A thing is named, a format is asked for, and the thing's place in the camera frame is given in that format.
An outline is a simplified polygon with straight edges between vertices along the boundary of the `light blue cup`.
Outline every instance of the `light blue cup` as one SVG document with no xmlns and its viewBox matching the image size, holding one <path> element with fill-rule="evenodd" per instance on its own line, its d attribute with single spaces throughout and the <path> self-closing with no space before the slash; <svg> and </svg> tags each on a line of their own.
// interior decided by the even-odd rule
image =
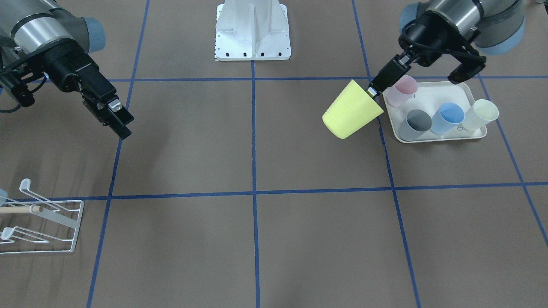
<svg viewBox="0 0 548 308">
<path fill-rule="evenodd" d="M 446 102 L 439 107 L 432 117 L 432 128 L 430 130 L 435 134 L 443 135 L 463 121 L 463 109 L 453 102 Z"/>
</svg>

